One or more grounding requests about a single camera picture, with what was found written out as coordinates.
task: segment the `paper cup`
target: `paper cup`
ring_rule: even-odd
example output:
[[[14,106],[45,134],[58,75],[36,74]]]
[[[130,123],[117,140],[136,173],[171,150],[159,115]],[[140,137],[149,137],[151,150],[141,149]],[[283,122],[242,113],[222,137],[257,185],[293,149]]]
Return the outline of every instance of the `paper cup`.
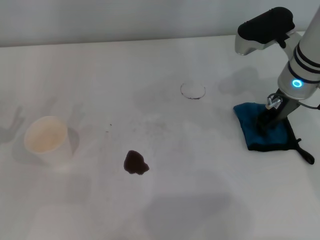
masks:
[[[50,165],[60,165],[72,157],[68,128],[56,116],[35,121],[24,135],[24,146]]]

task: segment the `white table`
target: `white table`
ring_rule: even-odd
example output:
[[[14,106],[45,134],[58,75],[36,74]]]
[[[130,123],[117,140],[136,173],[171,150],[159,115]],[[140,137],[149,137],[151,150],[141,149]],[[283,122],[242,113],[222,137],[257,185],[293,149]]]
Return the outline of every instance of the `white table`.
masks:
[[[276,45],[239,56],[234,40],[0,48],[0,239],[319,239],[320,112],[289,116],[313,166],[248,151],[233,106],[264,103],[287,57]],[[183,97],[188,81],[206,95]],[[47,115],[68,123],[75,150],[56,170],[23,147]],[[144,175],[124,170],[129,150]]]

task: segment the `brown liquid spill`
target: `brown liquid spill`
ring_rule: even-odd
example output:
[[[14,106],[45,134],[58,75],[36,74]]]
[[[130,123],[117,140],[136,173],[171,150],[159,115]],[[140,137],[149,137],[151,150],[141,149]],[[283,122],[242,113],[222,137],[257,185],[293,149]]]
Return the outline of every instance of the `brown liquid spill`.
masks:
[[[130,174],[142,175],[147,172],[150,168],[145,163],[144,157],[137,151],[130,150],[124,160],[124,170]]]

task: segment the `white wall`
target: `white wall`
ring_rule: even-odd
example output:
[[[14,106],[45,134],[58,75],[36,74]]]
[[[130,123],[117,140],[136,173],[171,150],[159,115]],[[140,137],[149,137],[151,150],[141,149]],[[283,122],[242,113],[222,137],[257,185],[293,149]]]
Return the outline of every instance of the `white wall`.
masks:
[[[274,7],[305,30],[317,0],[2,0],[0,46],[229,35]]]

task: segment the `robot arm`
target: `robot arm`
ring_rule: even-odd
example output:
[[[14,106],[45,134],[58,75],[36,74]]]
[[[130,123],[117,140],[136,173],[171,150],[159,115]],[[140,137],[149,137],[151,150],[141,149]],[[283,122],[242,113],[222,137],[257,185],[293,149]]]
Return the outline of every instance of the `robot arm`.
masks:
[[[240,25],[235,37],[235,51],[240,55],[278,43],[288,56],[278,77],[279,89],[258,116],[257,125],[262,129],[286,118],[303,105],[299,100],[311,97],[320,85],[320,8],[303,37],[294,28],[293,14],[276,7]]]

